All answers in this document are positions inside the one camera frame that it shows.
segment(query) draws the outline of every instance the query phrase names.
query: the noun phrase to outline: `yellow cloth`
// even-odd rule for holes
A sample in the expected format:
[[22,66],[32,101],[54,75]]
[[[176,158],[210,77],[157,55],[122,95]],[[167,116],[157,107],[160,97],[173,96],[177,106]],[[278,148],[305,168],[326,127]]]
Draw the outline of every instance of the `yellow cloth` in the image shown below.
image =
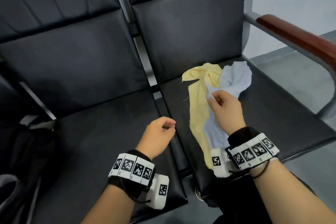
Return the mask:
[[182,81],[199,79],[188,88],[190,99],[190,129],[198,144],[200,145],[206,166],[212,169],[210,156],[210,145],[203,132],[203,125],[209,118],[209,105],[206,99],[208,88],[205,81],[211,86],[219,88],[219,78],[222,69],[219,65],[205,63],[203,66],[189,69],[182,75]]

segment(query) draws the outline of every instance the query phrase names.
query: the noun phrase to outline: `qr code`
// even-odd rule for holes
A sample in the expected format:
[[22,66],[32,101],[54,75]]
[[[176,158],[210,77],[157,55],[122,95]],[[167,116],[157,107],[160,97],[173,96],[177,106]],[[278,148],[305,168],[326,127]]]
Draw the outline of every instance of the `qr code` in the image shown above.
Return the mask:
[[245,160],[242,158],[240,153],[237,153],[236,155],[233,155],[234,160],[237,162],[238,165],[245,162]]
[[264,146],[261,143],[257,143],[254,146],[251,147],[251,149],[254,151],[254,153],[259,157],[262,154],[265,154],[267,150],[264,148]]
[[133,164],[133,160],[125,159],[123,165],[121,166],[121,170],[130,172],[132,170]]
[[118,158],[117,161],[115,162],[113,169],[119,169],[121,162],[123,161],[122,158]]
[[272,144],[272,142],[267,137],[263,139],[262,142],[268,149],[272,149],[274,147],[274,144]]
[[220,166],[221,165],[221,161],[219,159],[219,157],[212,157],[212,163],[214,166]]
[[159,195],[165,196],[167,193],[167,185],[161,184],[160,185],[160,190],[159,190]]
[[152,169],[146,167],[145,171],[143,172],[142,178],[149,180],[151,178],[151,174],[152,174]]
[[144,168],[145,167],[143,165],[140,165],[139,163],[136,163],[136,165],[134,167],[134,170],[133,170],[133,174],[141,177]]
[[250,148],[247,148],[246,150],[243,150],[241,152],[241,154],[243,155],[243,157],[246,159],[246,161],[250,161],[251,159],[254,159],[255,156],[253,154],[253,152],[251,151]]

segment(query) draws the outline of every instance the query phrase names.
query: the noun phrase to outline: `black bag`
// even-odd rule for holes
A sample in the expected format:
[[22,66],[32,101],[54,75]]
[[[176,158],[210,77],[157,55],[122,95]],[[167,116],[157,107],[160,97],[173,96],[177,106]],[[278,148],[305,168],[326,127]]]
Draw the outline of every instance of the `black bag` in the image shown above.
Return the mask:
[[57,135],[0,121],[0,223],[29,223]]

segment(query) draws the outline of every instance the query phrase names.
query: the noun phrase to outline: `armrest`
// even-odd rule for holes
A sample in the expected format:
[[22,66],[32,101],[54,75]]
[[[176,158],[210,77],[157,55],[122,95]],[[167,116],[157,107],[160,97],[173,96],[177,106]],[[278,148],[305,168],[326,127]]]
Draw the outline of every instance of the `armrest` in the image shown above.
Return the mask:
[[[336,45],[274,15],[245,14],[245,20],[291,48],[324,66],[336,85]],[[336,114],[336,91],[331,101],[318,112],[320,118]]]

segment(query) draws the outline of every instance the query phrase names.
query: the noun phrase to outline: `brown wooden armrest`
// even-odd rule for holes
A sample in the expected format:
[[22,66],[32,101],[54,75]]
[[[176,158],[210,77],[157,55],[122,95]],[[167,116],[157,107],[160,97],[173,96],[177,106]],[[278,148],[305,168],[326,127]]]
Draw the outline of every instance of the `brown wooden armrest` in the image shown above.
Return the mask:
[[263,15],[257,18],[256,22],[320,58],[336,74],[336,45],[272,14]]

